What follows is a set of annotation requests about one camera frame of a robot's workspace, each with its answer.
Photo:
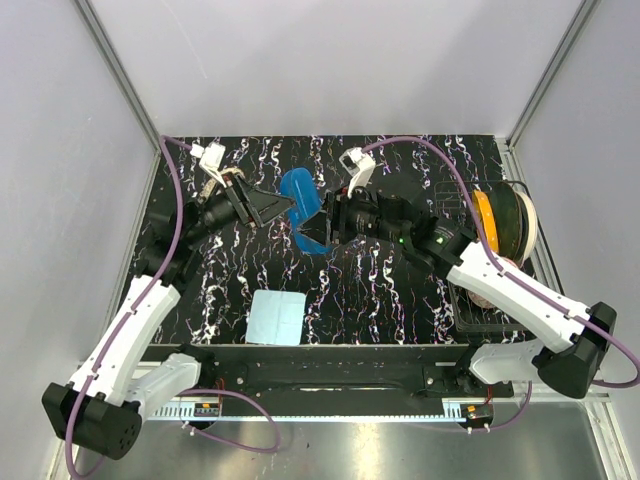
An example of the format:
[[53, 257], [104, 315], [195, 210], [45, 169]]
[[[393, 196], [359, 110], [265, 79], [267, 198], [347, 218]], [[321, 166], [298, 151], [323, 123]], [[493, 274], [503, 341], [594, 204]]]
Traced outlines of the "blue glasses case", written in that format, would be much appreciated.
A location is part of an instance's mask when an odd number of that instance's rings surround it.
[[295, 168], [282, 177], [280, 194], [294, 200], [295, 205], [288, 210], [287, 215], [299, 250], [310, 255], [324, 255], [329, 248], [305, 237], [297, 231], [297, 227], [315, 215], [321, 208], [322, 202], [314, 179], [306, 168]]

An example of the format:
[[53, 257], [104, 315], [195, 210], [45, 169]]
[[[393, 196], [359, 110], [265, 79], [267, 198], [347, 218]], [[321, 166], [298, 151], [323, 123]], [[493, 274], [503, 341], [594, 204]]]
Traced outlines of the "light blue cleaning cloth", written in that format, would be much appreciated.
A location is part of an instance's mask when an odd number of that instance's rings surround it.
[[269, 346], [298, 346], [305, 318], [306, 295], [257, 290], [247, 319], [245, 341]]

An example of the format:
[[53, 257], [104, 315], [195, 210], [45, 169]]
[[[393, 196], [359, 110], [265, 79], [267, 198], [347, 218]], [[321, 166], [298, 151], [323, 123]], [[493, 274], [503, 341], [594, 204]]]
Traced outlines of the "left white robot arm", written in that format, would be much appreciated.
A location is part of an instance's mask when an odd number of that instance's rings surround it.
[[140, 379], [133, 373], [197, 273], [201, 243], [235, 223], [265, 227], [294, 204], [225, 174], [204, 203], [179, 200], [172, 215], [153, 216], [154, 241], [108, 330], [67, 383], [50, 384], [42, 396], [55, 434], [67, 445], [119, 460], [143, 423], [172, 398], [186, 390], [208, 394], [217, 383], [215, 357], [198, 347], [183, 344]]

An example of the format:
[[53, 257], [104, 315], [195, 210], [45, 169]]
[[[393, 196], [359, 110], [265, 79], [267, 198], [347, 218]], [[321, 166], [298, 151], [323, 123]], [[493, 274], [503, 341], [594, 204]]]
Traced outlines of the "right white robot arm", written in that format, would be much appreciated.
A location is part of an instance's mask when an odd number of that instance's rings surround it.
[[353, 195], [328, 193], [296, 231], [325, 247], [358, 235], [396, 243], [416, 269], [479, 295], [533, 334], [526, 342], [470, 348], [453, 374], [463, 395], [476, 396], [499, 382], [540, 381], [559, 394], [582, 399], [593, 385], [615, 311], [602, 302], [587, 306], [549, 289], [486, 250], [465, 227], [400, 197], [358, 189]]

